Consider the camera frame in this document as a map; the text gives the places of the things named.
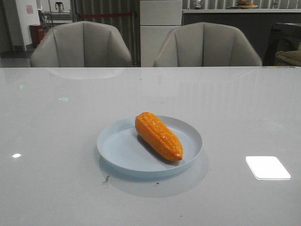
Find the orange plastic corn cob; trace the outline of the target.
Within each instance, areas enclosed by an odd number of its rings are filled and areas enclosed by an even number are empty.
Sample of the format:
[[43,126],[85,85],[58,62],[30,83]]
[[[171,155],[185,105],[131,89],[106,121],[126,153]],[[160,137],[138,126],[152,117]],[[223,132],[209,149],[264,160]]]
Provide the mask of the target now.
[[136,116],[135,129],[139,136],[164,159],[182,160],[183,147],[179,138],[155,114],[143,112]]

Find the light blue round plate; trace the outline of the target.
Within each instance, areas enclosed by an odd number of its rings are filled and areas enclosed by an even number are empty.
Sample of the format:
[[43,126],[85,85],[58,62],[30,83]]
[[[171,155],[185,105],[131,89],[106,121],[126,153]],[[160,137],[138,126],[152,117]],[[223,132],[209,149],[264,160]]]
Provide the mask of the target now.
[[167,177],[186,170],[201,153],[200,133],[179,119],[162,115],[159,118],[179,138],[184,150],[182,160],[168,161],[156,153],[136,132],[134,117],[116,121],[100,133],[100,156],[122,174],[139,178]]

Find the right beige upholstered chair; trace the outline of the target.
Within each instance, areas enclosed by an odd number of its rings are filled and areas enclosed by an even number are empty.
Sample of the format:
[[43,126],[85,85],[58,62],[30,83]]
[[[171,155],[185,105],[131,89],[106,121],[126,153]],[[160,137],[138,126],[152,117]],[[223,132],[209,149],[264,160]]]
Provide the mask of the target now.
[[261,66],[262,61],[238,28],[194,23],[172,29],[165,38],[154,67]]

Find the beige upholstered chair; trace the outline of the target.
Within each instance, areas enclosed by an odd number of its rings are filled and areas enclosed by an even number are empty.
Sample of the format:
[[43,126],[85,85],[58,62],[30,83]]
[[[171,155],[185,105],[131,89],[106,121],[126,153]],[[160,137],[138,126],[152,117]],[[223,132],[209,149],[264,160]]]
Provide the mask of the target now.
[[194,23],[172,29],[165,38],[154,67],[261,66],[262,61],[238,28]]
[[81,21],[47,32],[30,58],[31,67],[131,67],[132,58],[112,25]]

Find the left beige upholstered chair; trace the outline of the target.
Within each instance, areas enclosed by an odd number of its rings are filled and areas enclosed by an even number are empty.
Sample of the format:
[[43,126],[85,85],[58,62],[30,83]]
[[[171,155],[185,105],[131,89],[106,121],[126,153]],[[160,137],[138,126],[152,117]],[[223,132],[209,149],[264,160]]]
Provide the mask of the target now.
[[131,67],[132,58],[112,25],[81,21],[47,32],[30,58],[31,67]]

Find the white cabinet with drawers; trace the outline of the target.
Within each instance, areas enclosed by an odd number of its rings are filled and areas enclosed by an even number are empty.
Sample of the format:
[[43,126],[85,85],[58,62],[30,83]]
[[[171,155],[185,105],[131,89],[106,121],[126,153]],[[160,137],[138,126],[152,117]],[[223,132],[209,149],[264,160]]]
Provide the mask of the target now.
[[141,67],[153,66],[167,34],[181,23],[181,0],[140,1]]

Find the red barrier belt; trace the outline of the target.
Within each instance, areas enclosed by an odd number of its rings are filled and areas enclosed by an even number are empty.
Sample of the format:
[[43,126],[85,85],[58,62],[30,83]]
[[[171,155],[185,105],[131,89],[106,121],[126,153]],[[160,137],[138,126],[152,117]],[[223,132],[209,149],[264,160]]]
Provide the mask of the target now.
[[103,17],[122,17],[122,16],[131,16],[132,12],[127,13],[116,13],[116,14],[79,14],[82,18],[103,18]]

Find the red trash bin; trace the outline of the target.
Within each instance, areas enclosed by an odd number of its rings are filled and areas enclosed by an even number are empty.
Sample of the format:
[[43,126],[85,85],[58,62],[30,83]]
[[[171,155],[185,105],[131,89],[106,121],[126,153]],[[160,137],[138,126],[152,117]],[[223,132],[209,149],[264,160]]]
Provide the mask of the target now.
[[29,29],[32,38],[32,45],[34,48],[36,48],[45,37],[43,26],[38,24],[33,24],[29,26]]

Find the grey counter with white top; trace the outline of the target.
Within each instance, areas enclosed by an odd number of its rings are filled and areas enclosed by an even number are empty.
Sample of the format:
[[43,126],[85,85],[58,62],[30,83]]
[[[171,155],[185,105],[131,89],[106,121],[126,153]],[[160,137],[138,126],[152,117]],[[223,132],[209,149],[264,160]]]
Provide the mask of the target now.
[[269,33],[274,23],[301,23],[300,9],[185,9],[182,24],[209,22],[225,24],[240,29],[255,51],[265,56]]

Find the fruit bowl on counter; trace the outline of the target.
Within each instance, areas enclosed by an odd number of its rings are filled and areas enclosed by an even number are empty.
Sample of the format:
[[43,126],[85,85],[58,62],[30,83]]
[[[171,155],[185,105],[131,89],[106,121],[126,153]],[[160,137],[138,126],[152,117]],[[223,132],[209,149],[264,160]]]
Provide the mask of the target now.
[[254,9],[258,7],[258,5],[254,5],[254,3],[246,0],[238,0],[236,6],[241,9]]

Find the tan cushion at right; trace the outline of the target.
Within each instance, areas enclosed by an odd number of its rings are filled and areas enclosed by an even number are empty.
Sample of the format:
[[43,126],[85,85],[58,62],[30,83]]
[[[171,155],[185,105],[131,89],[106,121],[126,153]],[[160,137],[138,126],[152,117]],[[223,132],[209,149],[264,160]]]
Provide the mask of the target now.
[[300,66],[301,65],[301,51],[278,51],[276,53],[276,58],[279,59],[282,63],[289,65]]

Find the pink wall notice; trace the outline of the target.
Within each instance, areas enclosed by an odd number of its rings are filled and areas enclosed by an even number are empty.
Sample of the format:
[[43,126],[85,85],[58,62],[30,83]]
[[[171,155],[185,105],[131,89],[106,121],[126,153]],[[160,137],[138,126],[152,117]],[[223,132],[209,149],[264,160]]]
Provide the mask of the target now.
[[32,5],[26,5],[27,14],[33,14],[33,7]]

